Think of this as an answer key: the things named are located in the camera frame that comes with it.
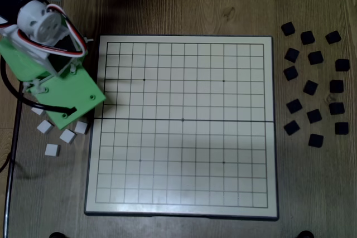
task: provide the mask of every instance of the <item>white plastic block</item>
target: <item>white plastic block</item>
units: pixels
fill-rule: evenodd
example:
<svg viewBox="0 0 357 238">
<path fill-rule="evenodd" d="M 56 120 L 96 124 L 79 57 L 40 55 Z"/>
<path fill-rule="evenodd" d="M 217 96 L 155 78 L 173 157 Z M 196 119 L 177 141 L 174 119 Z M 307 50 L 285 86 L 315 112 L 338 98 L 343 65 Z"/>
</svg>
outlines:
<svg viewBox="0 0 357 238">
<path fill-rule="evenodd" d="M 51 125 L 50 122 L 48 122 L 47 120 L 42 121 L 42 123 L 40 125 L 38 125 L 37 129 L 44 133 L 47 134 L 48 132 L 50 132 L 50 130 L 53 128 L 54 126 Z"/>
<path fill-rule="evenodd" d="M 39 108 L 32 108 L 31 110 L 38 115 L 42 115 L 45 112 L 44 110 L 39 109 Z"/>
<path fill-rule="evenodd" d="M 58 156 L 59 146 L 55 144 L 47 144 L 45 155 L 46 156 Z"/>
<path fill-rule="evenodd" d="M 60 136 L 60 139 L 68 144 L 71 144 L 75 137 L 76 137 L 75 133 L 66 129 L 65 131 L 63 131 L 62 135 Z"/>
<path fill-rule="evenodd" d="M 77 126 L 76 126 L 76 128 L 74 129 L 74 132 L 77 132 L 77 133 L 79 133 L 79 134 L 85 134 L 86 131 L 87 131 L 87 127 L 88 127 L 88 124 L 87 124 L 87 123 L 78 121 L 78 122 L 77 122 Z"/>
</svg>

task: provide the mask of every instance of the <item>wooden table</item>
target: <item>wooden table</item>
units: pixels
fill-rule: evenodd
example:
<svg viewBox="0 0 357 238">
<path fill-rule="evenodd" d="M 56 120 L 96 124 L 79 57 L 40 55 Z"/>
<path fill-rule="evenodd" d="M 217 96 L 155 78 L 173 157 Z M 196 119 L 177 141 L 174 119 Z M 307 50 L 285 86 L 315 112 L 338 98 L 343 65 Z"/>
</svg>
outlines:
<svg viewBox="0 0 357 238">
<path fill-rule="evenodd" d="M 356 0 L 63 0 L 83 34 L 95 38 L 86 67 L 95 77 L 100 34 L 271 35 L 274 38 L 279 220 L 243 221 L 189 217 L 85 216 L 84 196 L 90 135 L 71 146 L 61 144 L 59 158 L 44 156 L 46 143 L 58 143 L 60 131 L 42 135 L 43 118 L 23 107 L 11 196 L 9 237 L 291 237 L 311 230 L 315 237 L 357 236 L 357 45 Z M 288 21 L 297 33 L 284 37 Z M 312 30 L 316 42 L 302 46 L 300 33 Z M 342 42 L 329 46 L 325 35 L 339 30 Z M 301 51 L 299 77 L 287 82 L 283 69 L 289 47 Z M 310 66 L 307 54 L 321 50 L 325 62 Z M 338 58 L 351 70 L 337 73 Z M 307 79 L 319 83 L 315 96 L 303 94 Z M 330 94 L 329 81 L 343 79 L 345 92 Z M 299 98 L 303 111 L 290 115 L 286 103 Z M 343 101 L 344 115 L 331 116 L 328 103 Z M 310 125 L 309 110 L 323 121 Z M 283 126 L 296 120 L 301 130 L 289 137 Z M 334 122 L 348 121 L 350 134 L 336 136 Z M 308 147 L 310 133 L 325 136 L 321 149 Z"/>
</svg>

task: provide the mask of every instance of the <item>black go stone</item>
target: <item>black go stone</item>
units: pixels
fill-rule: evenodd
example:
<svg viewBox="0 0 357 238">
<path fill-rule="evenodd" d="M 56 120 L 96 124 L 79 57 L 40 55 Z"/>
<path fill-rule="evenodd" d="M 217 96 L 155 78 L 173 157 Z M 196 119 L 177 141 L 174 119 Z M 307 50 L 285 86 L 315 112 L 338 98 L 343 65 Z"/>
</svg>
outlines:
<svg viewBox="0 0 357 238">
<path fill-rule="evenodd" d="M 299 50 L 295 50 L 293 48 L 289 48 L 288 51 L 286 52 L 285 59 L 295 63 L 297 57 L 299 56 Z"/>
<path fill-rule="evenodd" d="M 330 108 L 331 115 L 345 113 L 344 103 L 330 103 L 329 108 Z"/>
<path fill-rule="evenodd" d="M 336 135 L 347 135 L 348 134 L 348 122 L 335 123 L 335 134 Z"/>
<path fill-rule="evenodd" d="M 333 43 L 340 42 L 342 38 L 338 31 L 334 31 L 326 36 L 326 40 L 328 41 L 329 44 L 333 44 Z"/>
<path fill-rule="evenodd" d="M 324 61 L 321 51 L 315 51 L 308 55 L 308 60 L 311 65 L 321 64 Z"/>
<path fill-rule="evenodd" d="M 298 99 L 290 101 L 286 104 L 291 114 L 296 113 L 302 109 L 302 105 Z"/>
<path fill-rule="evenodd" d="M 295 68 L 295 66 L 291 66 L 289 68 L 286 68 L 284 70 L 284 74 L 285 74 L 285 77 L 288 81 L 294 79 L 294 78 L 297 78 L 298 77 L 298 73 L 297 73 L 297 70 Z"/>
<path fill-rule="evenodd" d="M 322 116 L 320 114 L 320 111 L 318 109 L 309 111 L 307 114 L 308 120 L 310 121 L 310 124 L 316 123 L 318 121 L 322 120 Z"/>
<path fill-rule="evenodd" d="M 316 148 L 321 148 L 324 143 L 324 136 L 311 134 L 308 140 L 308 145 Z"/>
<path fill-rule="evenodd" d="M 285 36 L 292 35 L 295 33 L 295 27 L 292 24 L 292 22 L 285 23 L 284 25 L 281 26 L 281 30 L 283 30 L 283 33 Z"/>
<path fill-rule="evenodd" d="M 284 126 L 284 129 L 286 133 L 290 136 L 295 132 L 297 132 L 300 129 L 300 127 L 295 121 L 291 121 L 290 123 Z"/>
<path fill-rule="evenodd" d="M 303 45 L 312 44 L 315 41 L 313 33 L 311 31 L 303 32 L 301 34 L 301 41 Z"/>
<path fill-rule="evenodd" d="M 335 61 L 336 72 L 347 72 L 350 70 L 350 60 L 338 59 Z"/>
<path fill-rule="evenodd" d="M 303 92 L 313 96 L 316 92 L 317 86 L 318 86 L 317 83 L 308 80 L 305 84 L 305 87 L 303 88 Z"/>
<path fill-rule="evenodd" d="M 342 80 L 331 80 L 330 81 L 330 92 L 331 93 L 344 92 L 344 82 Z"/>
</svg>

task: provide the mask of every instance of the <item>black cable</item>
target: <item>black cable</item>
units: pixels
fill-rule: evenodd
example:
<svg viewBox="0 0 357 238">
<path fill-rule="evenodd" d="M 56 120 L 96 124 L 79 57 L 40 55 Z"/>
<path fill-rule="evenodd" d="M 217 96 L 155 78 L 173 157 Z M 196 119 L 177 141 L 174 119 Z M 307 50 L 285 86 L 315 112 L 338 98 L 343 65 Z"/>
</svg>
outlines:
<svg viewBox="0 0 357 238">
<path fill-rule="evenodd" d="M 19 101 L 21 101 L 22 103 L 34 107 L 34 108 L 38 108 L 38 109 L 42 109 L 45 111 L 54 111 L 57 113 L 62 113 L 62 114 L 67 114 L 67 115 L 71 115 L 74 112 L 77 111 L 77 109 L 75 107 L 73 108 L 67 108 L 67 107 L 58 107 L 58 106 L 51 106 L 51 105 L 45 105 L 45 104 L 40 104 L 40 103 L 36 103 L 32 100 L 26 99 L 24 96 L 22 96 L 10 83 L 7 74 L 6 74 L 6 62 L 4 60 L 3 57 L 1 57 L 0 60 L 0 72 L 1 72 L 1 78 L 2 81 L 4 82 L 5 86 L 7 87 L 7 89 L 10 91 L 10 93 Z"/>
<path fill-rule="evenodd" d="M 10 159 L 11 159 L 11 152 L 9 152 L 9 154 L 7 155 L 5 163 L 0 167 L 0 173 L 4 171 L 7 164 L 10 162 Z"/>
</svg>

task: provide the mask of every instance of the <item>grid lines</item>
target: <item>grid lines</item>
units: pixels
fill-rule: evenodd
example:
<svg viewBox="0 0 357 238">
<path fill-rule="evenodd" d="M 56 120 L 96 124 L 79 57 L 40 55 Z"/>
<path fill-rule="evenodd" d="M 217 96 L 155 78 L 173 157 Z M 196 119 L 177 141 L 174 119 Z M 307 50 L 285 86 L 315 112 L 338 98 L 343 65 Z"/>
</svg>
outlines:
<svg viewBox="0 0 357 238">
<path fill-rule="evenodd" d="M 263 44 L 108 42 L 96 203 L 268 208 L 264 79 Z"/>
</svg>

